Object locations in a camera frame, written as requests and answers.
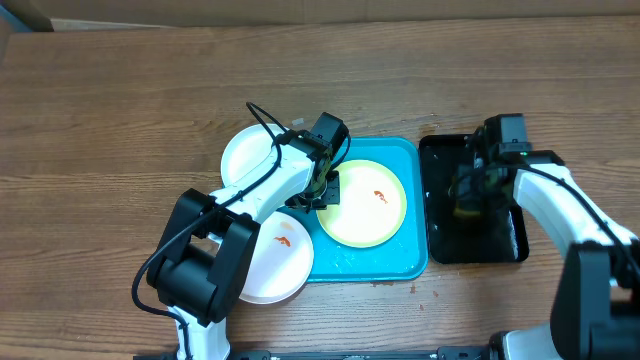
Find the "green yellow scrub sponge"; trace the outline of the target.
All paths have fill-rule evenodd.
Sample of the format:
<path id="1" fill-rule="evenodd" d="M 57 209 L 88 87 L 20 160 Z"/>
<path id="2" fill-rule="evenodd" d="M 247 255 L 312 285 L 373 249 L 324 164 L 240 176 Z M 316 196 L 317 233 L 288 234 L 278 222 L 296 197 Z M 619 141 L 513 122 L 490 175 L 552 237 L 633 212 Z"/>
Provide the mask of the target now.
<path id="1" fill-rule="evenodd" d="M 477 202 L 457 202 L 453 216 L 461 220 L 478 219 L 483 216 L 483 206 Z"/>

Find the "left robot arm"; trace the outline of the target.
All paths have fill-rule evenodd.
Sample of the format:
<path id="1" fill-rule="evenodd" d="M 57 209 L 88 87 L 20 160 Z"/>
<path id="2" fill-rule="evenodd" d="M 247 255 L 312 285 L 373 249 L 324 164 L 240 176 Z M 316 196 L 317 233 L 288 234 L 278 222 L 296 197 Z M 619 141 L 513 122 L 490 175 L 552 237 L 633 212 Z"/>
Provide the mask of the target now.
<path id="1" fill-rule="evenodd" d="M 270 153 L 238 182 L 178 198 L 134 278 L 134 304 L 176 324 L 171 359 L 228 358 L 223 322 L 246 283 L 261 224 L 283 206 L 309 212 L 340 200 L 337 166 L 351 143 L 341 119 L 322 113 L 311 130 L 270 138 Z"/>

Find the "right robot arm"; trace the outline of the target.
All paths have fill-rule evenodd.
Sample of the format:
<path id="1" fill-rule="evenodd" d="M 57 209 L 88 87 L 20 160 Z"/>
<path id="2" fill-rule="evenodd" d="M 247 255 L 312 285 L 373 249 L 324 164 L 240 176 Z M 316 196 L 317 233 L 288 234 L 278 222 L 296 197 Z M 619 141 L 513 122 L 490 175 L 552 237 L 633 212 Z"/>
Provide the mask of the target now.
<path id="1" fill-rule="evenodd" d="M 501 204 L 530 213 L 564 259 L 548 324 L 498 336 L 501 359 L 636 359 L 639 238 L 607 216 L 564 161 L 536 151 L 521 114 L 488 118 L 470 135 L 471 154 L 449 187 L 453 213 L 488 217 Z"/>

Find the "yellow green rimmed plate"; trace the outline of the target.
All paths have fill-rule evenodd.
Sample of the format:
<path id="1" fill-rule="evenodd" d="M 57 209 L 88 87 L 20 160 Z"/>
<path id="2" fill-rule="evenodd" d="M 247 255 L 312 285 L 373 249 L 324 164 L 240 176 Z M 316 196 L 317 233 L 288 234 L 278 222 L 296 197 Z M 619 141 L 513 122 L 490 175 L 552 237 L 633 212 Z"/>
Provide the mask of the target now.
<path id="1" fill-rule="evenodd" d="M 350 160 L 337 167 L 340 200 L 317 212 L 323 230 L 338 243 L 370 248 L 393 237 L 407 213 L 399 178 L 370 160 Z"/>

